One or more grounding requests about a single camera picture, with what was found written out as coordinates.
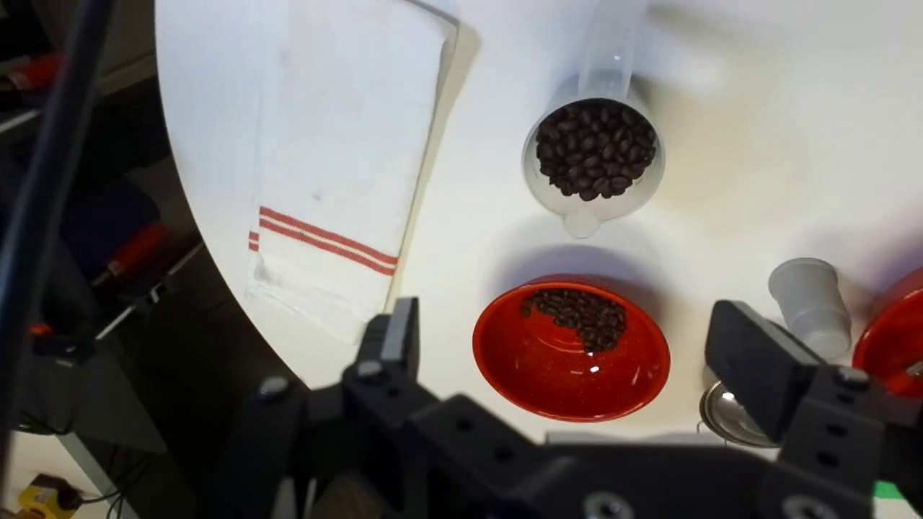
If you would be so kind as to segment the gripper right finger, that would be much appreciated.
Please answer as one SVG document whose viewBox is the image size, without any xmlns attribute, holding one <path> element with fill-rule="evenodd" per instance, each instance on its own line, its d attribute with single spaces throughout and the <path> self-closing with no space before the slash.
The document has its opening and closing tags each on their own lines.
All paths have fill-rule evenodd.
<svg viewBox="0 0 923 519">
<path fill-rule="evenodd" d="M 827 363 L 735 300 L 713 306 L 705 360 L 779 449 L 756 518 L 873 519 L 886 481 L 923 519 L 923 401 Z"/>
</svg>

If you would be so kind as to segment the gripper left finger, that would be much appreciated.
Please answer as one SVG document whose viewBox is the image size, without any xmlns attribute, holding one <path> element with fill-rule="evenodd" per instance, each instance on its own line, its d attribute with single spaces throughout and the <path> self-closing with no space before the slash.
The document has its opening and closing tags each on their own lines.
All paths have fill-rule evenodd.
<svg viewBox="0 0 923 519">
<path fill-rule="evenodd" d="M 398 519 L 548 519 L 539 449 L 472 399 L 418 382 L 420 304 L 374 316 L 336 384 L 282 375 L 243 406 L 216 467 L 216 519 L 309 519 L 317 486 L 356 476 Z"/>
</svg>

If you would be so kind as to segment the small white plastic cup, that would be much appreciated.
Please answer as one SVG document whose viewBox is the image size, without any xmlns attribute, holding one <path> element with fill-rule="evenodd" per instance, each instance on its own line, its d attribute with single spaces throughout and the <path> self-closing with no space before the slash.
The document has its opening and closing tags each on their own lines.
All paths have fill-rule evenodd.
<svg viewBox="0 0 923 519">
<path fill-rule="evenodd" d="M 836 270 L 817 257 L 795 257 L 778 265 L 768 289 L 787 329 L 819 357 L 841 357 L 852 346 L 852 320 Z"/>
</svg>

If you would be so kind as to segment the red bowl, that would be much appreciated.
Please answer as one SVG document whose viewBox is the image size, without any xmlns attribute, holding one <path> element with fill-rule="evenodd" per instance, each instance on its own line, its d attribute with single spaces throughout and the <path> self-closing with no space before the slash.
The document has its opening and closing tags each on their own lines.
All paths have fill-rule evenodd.
<svg viewBox="0 0 923 519">
<path fill-rule="evenodd" d="M 610 298 L 627 310 L 627 329 L 612 351 L 586 352 L 550 316 L 521 315 L 536 290 L 568 288 Z M 482 377 L 512 404 L 566 422 L 629 416 L 663 390 L 671 368 L 665 335 L 617 281 L 600 275 L 545 275 L 488 303 L 472 331 L 472 355 Z"/>
<path fill-rule="evenodd" d="M 897 396 L 923 400 L 923 266 L 897 280 L 873 304 L 873 318 L 852 357 Z"/>
</svg>

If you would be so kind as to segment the clear plastic measuring cup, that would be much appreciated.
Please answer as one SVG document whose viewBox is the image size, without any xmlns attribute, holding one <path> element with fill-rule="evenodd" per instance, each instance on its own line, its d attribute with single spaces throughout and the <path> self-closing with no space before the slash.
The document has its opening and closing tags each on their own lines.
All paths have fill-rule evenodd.
<svg viewBox="0 0 923 519">
<path fill-rule="evenodd" d="M 522 148 L 522 174 L 535 200 L 562 220 L 575 239 L 593 236 L 604 221 L 629 216 L 646 204 L 665 173 L 666 152 L 648 108 L 632 88 L 637 33 L 642 29 L 649 0 L 600 0 L 583 44 L 577 74 L 552 96 L 547 111 L 537 119 Z M 539 171 L 535 158 L 537 128 L 551 112 L 579 99 L 613 99 L 636 109 L 656 131 L 659 152 L 652 167 L 626 194 L 614 198 L 581 200 L 565 197 Z"/>
</svg>

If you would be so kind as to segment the small metal strainer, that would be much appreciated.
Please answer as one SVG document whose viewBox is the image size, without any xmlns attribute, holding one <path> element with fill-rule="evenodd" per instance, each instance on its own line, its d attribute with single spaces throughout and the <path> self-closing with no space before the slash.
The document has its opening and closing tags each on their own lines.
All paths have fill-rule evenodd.
<svg viewBox="0 0 923 519">
<path fill-rule="evenodd" d="M 699 399 L 699 415 L 703 426 L 726 443 L 753 449 L 778 448 L 721 381 L 713 382 L 703 392 Z"/>
</svg>

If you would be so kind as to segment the heap of coffee beans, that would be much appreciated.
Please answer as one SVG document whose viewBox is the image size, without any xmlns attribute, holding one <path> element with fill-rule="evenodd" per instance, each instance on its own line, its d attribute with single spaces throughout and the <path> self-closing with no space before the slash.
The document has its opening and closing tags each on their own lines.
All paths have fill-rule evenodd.
<svg viewBox="0 0 923 519">
<path fill-rule="evenodd" d="M 536 290 L 521 303 L 524 318 L 550 316 L 558 329 L 569 329 L 586 352 L 612 351 L 627 329 L 627 310 L 597 293 L 568 288 Z"/>
<path fill-rule="evenodd" d="M 650 121 L 613 99 L 579 99 L 538 125 L 540 174 L 565 197 L 581 200 L 626 194 L 652 167 L 659 145 Z"/>
</svg>

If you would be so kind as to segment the white towel with red stripes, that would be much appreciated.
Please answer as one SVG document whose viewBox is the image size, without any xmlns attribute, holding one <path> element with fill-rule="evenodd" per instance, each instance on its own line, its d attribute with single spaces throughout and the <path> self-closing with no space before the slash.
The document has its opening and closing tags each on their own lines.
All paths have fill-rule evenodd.
<svg viewBox="0 0 923 519">
<path fill-rule="evenodd" d="M 247 292 L 355 342 L 396 273 L 457 23 L 412 0 L 287 0 L 266 29 Z"/>
</svg>

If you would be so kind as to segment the yellow box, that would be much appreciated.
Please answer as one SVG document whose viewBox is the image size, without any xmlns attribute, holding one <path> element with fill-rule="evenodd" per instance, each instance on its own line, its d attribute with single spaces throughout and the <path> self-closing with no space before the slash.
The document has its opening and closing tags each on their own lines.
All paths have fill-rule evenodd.
<svg viewBox="0 0 923 519">
<path fill-rule="evenodd" d="M 79 491 L 65 479 L 37 475 L 19 494 L 14 519 L 72 519 L 83 503 Z"/>
</svg>

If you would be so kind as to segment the black pole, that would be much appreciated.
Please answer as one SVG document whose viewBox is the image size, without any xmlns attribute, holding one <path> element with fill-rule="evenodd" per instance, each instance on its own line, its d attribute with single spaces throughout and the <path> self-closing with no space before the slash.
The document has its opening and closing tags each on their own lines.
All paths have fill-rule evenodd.
<svg viewBox="0 0 923 519">
<path fill-rule="evenodd" d="M 115 1 L 80 0 L 0 246 L 0 471 L 19 414 L 22 358 L 88 128 Z"/>
</svg>

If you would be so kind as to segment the red-handled tool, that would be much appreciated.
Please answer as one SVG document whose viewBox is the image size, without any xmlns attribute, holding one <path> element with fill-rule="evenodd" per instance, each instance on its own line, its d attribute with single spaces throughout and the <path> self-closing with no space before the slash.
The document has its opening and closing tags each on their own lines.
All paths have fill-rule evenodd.
<svg viewBox="0 0 923 519">
<path fill-rule="evenodd" d="M 99 287 L 107 280 L 132 272 L 155 253 L 166 239 L 167 230 L 158 221 L 145 226 L 112 254 L 103 271 L 90 282 L 90 286 Z"/>
</svg>

